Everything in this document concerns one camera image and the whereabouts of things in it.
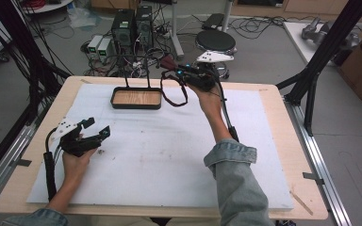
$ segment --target white device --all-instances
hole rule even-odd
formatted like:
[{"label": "white device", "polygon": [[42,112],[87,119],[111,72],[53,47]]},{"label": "white device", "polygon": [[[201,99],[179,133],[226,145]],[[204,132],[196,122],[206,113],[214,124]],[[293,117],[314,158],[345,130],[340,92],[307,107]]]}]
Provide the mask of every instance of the white device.
[{"label": "white device", "polygon": [[204,54],[198,56],[196,61],[205,62],[205,63],[216,63],[216,62],[224,62],[234,60],[233,56],[220,54],[212,51],[206,51]]},{"label": "white device", "polygon": [[66,117],[64,117],[63,120],[58,124],[58,128],[55,133],[52,134],[51,139],[57,140],[72,132],[75,128],[77,128],[77,123],[71,122],[67,120]]},{"label": "white device", "polygon": [[88,44],[88,52],[91,59],[99,59],[98,47],[101,43],[102,38],[103,36],[101,35],[95,35],[90,41],[90,44]]},{"label": "white device", "polygon": [[114,56],[114,48],[111,43],[111,38],[103,38],[98,47],[98,55],[101,62],[107,64],[107,59]]}]

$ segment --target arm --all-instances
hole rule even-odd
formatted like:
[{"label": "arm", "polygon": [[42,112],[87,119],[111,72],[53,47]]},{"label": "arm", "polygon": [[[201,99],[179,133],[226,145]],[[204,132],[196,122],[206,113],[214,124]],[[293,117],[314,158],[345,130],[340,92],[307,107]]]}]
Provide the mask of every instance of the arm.
[{"label": "arm", "polygon": [[55,197],[46,205],[46,208],[54,209],[60,213],[66,212],[67,206],[74,193],[80,186],[91,156],[95,150],[88,151],[77,157],[69,153],[63,153],[64,181]]},{"label": "arm", "polygon": [[205,157],[205,164],[217,181],[222,225],[273,225],[267,197],[250,168],[256,161],[256,149],[232,139],[222,120],[218,88],[202,92],[189,87],[197,94],[217,142]]},{"label": "arm", "polygon": [[18,216],[7,218],[2,225],[43,225],[58,226],[68,225],[68,220],[63,213],[69,205],[74,193],[80,186],[91,156],[95,150],[90,150],[80,157],[63,153],[64,181],[55,197],[46,205],[45,208],[27,216]]}]

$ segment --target power supply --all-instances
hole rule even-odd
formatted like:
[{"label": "power supply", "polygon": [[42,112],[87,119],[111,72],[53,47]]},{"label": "power supply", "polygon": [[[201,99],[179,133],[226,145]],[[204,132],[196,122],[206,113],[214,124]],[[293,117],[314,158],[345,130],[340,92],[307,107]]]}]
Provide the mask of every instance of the power supply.
[{"label": "power supply", "polygon": [[109,57],[114,56],[113,44],[111,43],[111,38],[103,38],[101,44],[98,47],[99,58],[101,59],[102,64],[106,65]]},{"label": "power supply", "polygon": [[129,8],[119,9],[114,17],[111,33],[118,54],[134,55],[134,45],[137,39],[135,11]]},{"label": "power supply", "polygon": [[102,38],[103,36],[101,35],[95,35],[93,39],[90,41],[90,44],[88,44],[88,52],[89,52],[88,56],[91,59],[99,59],[99,54],[97,51]]},{"label": "power supply", "polygon": [[154,47],[153,26],[152,26],[152,7],[140,6],[137,8],[137,32],[140,40],[140,46],[145,51]]}]

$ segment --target black stool seat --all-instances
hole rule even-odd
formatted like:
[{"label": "black stool seat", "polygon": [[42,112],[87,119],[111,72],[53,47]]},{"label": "black stool seat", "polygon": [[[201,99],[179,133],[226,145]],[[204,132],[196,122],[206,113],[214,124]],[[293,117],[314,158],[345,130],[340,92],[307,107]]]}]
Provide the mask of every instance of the black stool seat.
[{"label": "black stool seat", "polygon": [[201,31],[196,36],[196,43],[205,50],[216,52],[228,52],[235,48],[235,40],[232,36],[219,30]]}]

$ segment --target person's left hand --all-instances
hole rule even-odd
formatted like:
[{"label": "person's left hand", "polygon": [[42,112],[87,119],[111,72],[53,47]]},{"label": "person's left hand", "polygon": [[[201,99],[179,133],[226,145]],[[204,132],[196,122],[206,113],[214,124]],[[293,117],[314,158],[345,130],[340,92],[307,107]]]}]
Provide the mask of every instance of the person's left hand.
[{"label": "person's left hand", "polygon": [[89,150],[79,157],[69,153],[63,153],[63,186],[78,187],[81,184],[85,171],[90,163],[90,158],[95,152],[96,149]]}]

